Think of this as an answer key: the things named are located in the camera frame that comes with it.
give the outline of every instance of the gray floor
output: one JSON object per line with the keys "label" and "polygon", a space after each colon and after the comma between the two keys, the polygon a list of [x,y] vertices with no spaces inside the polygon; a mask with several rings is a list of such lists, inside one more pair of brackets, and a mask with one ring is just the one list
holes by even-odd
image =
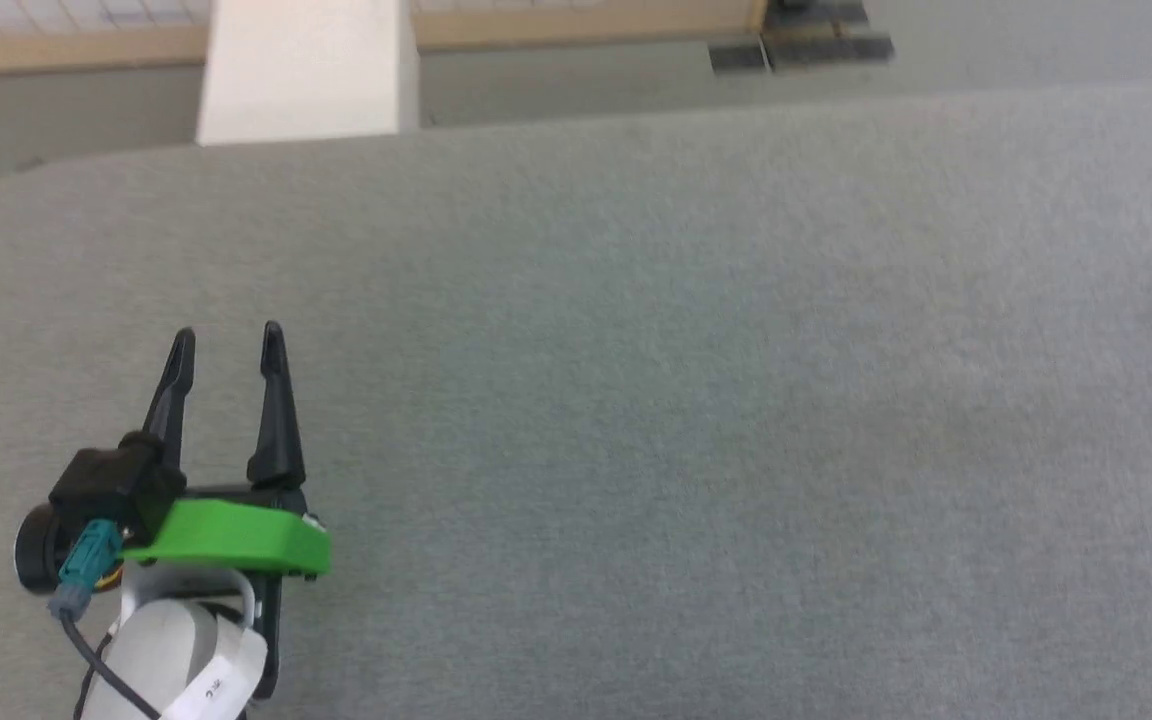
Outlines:
{"label": "gray floor", "polygon": [[[1152,3],[867,0],[890,65],[714,78],[705,41],[439,54],[430,126],[722,105],[1152,79]],[[0,174],[68,156],[189,142],[200,69],[0,78]]]}

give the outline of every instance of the blue object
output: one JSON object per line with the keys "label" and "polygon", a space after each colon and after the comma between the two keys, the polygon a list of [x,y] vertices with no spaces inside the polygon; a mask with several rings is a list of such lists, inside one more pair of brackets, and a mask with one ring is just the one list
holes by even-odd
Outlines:
{"label": "blue object", "polygon": [[96,583],[109,573],[122,550],[123,533],[113,520],[90,521],[60,568],[60,585],[47,601],[51,615],[60,619],[67,612],[74,620],[82,617]]}

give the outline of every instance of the gray cable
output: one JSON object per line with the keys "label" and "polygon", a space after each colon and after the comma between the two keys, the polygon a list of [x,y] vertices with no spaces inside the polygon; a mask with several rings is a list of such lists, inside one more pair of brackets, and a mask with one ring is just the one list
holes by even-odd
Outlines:
{"label": "gray cable", "polygon": [[143,715],[147,717],[150,720],[161,720],[159,711],[154,710],[154,706],[145,702],[145,698],[138,696],[122,679],[109,669],[108,665],[101,660],[100,655],[96,654],[88,644],[88,639],[83,638],[83,634],[78,632],[78,627],[74,624],[74,615],[69,611],[60,611],[60,626],[65,629],[65,635],[68,635],[69,642],[74,643],[74,647],[78,650],[78,655],[83,655],[83,660],[91,665],[92,670],[96,670],[97,675],[100,675],[106,683],[109,683],[111,688],[114,688],[120,696],[123,696],[123,700],[130,702],[137,710],[142,712]]}

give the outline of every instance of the gray fabric tablecloth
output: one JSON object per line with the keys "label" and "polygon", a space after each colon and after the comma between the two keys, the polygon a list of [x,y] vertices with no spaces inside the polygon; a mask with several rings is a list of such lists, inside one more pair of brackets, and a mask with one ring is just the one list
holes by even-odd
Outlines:
{"label": "gray fabric tablecloth", "polygon": [[253,719],[1152,717],[1152,88],[6,179],[0,719],[82,669],[24,511],[187,324],[241,479],[268,318],[338,568]]}

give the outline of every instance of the green bracket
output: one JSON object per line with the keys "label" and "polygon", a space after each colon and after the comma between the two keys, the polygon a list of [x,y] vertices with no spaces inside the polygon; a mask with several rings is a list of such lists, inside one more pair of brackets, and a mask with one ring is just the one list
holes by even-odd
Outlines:
{"label": "green bracket", "polygon": [[326,530],[290,511],[196,498],[172,503],[154,544],[124,548],[123,558],[325,575],[332,541]]}

